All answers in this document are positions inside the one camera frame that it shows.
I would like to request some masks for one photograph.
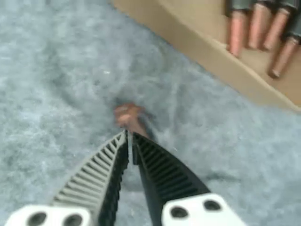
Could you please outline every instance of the dark gray cap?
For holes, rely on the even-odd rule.
[[[245,10],[248,11],[252,7],[252,0],[227,0],[226,15],[230,16],[232,11]]]
[[[281,0],[280,5],[298,10],[300,7],[300,0]]]
[[[294,19],[292,26],[288,30],[288,35],[299,37],[301,39],[301,14]]]

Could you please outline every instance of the brown cardboard surface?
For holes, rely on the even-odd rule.
[[[272,53],[244,49],[240,59],[226,50],[224,0],[112,0],[241,94],[260,103],[301,111],[301,50],[280,80],[266,71]]]

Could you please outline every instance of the small copper object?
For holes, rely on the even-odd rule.
[[[230,23],[229,52],[235,57],[239,57],[240,51],[243,46],[246,13],[242,10],[234,10],[231,15]]]
[[[265,50],[270,51],[273,49],[282,31],[284,30],[289,17],[290,11],[288,9],[280,8],[278,10],[263,43],[263,48]]]
[[[279,55],[274,62],[269,75],[273,78],[280,78],[283,70],[286,68],[290,59],[299,45],[299,39],[295,37],[289,37],[284,46],[280,50]]]
[[[139,114],[144,108],[134,103],[127,103],[115,108],[115,118],[119,127],[125,128],[131,133],[136,132],[149,138],[145,127],[139,122]]]
[[[261,37],[264,32],[264,26],[266,22],[264,21],[269,14],[270,9],[265,5],[264,2],[257,2],[253,8],[252,19],[250,23],[249,32],[249,42],[248,47],[253,49],[258,49]]]

